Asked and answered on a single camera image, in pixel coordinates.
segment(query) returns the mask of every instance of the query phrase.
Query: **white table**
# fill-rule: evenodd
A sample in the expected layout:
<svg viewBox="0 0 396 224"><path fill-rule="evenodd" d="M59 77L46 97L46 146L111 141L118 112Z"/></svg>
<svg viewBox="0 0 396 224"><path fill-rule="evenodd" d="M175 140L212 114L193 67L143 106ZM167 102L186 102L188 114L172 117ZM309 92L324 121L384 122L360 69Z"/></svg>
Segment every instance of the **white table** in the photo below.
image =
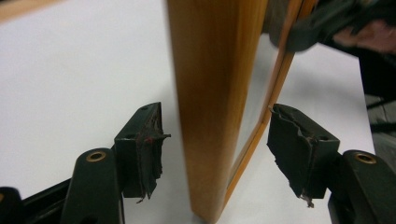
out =
<svg viewBox="0 0 396 224"><path fill-rule="evenodd" d="M201 223L190 210L164 2L69 0L0 24L0 186L26 198L72 175L86 150L111 147L142 105L163 103L163 171L151 200L124 200L127 223ZM296 56L279 102L341 140L373 150L356 59L323 47ZM219 223L330 223L306 208L266 133Z"/></svg>

